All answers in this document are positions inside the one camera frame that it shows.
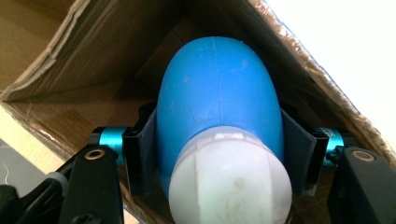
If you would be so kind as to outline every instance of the cardboard box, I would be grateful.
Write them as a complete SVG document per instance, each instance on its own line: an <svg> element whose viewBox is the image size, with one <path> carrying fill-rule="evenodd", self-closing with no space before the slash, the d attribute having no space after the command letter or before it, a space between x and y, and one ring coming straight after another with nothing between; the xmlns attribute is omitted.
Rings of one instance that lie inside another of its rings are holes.
<svg viewBox="0 0 396 224"><path fill-rule="evenodd" d="M349 130L362 147L393 165L392 149L357 111L298 39L261 0L0 0L2 105L23 127L67 160L97 126L133 126L137 108L155 101L170 59L202 36L244 41L262 58L279 101L312 127ZM145 223L171 223L158 185L124 203ZM293 198L305 223L329 222L332 171L318 196Z"/></svg>

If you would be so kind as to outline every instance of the round metal fastener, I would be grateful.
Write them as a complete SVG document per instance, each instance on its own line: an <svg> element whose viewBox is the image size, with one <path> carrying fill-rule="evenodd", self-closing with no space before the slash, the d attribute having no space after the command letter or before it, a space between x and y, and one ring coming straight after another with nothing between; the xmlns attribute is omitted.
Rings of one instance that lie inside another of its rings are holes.
<svg viewBox="0 0 396 224"><path fill-rule="evenodd" d="M375 157L372 156L370 153L363 152L363 151L353 151L352 155L361 161L375 161Z"/></svg>
<svg viewBox="0 0 396 224"><path fill-rule="evenodd" d="M87 152L85 154L85 159L89 161L97 160L105 155L105 151L103 149L94 149L92 151Z"/></svg>

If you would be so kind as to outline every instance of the white lid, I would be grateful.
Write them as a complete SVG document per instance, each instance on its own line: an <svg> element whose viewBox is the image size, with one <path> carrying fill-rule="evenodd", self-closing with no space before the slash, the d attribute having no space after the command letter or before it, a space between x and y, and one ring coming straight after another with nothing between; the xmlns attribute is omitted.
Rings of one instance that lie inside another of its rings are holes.
<svg viewBox="0 0 396 224"><path fill-rule="evenodd" d="M221 126L193 137L172 174L169 204L177 224L284 223L289 176L260 139Z"/></svg>

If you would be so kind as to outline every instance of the corrugated cardboard edge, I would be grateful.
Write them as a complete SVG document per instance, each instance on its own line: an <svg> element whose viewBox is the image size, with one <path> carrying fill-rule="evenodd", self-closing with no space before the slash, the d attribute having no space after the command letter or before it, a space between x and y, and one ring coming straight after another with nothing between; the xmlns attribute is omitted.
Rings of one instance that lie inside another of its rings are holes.
<svg viewBox="0 0 396 224"><path fill-rule="evenodd" d="M381 132L349 101L347 96L334 83L329 74L315 61L312 55L304 48L298 38L277 18L272 9L261 0L249 0L262 19L280 39L287 50L295 57L298 64L311 76L316 84L329 97L330 104L337 106L348 119L342 119L351 132L360 132L370 144L369 149L375 150L384 156L391 165L396 167L396 153Z"/></svg>
<svg viewBox="0 0 396 224"><path fill-rule="evenodd" d="M70 7L69 13L65 17L55 36L51 39L44 51L35 59L33 63L17 78L17 80L9 85L0 95L0 100L5 101L9 95L18 90L22 90L31 85L34 81L41 78L56 63L56 58L62 50L64 43L73 31L78 18L84 12L91 0L76 0Z"/></svg>

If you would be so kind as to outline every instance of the plastic bottle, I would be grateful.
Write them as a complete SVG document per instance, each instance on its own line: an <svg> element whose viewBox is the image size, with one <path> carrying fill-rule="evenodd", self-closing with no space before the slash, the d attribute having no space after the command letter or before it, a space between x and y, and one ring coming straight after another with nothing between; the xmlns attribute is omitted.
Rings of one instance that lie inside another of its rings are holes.
<svg viewBox="0 0 396 224"><path fill-rule="evenodd" d="M276 92L255 52L191 41L169 63L157 105L163 191L176 223L283 223L290 180Z"/></svg>

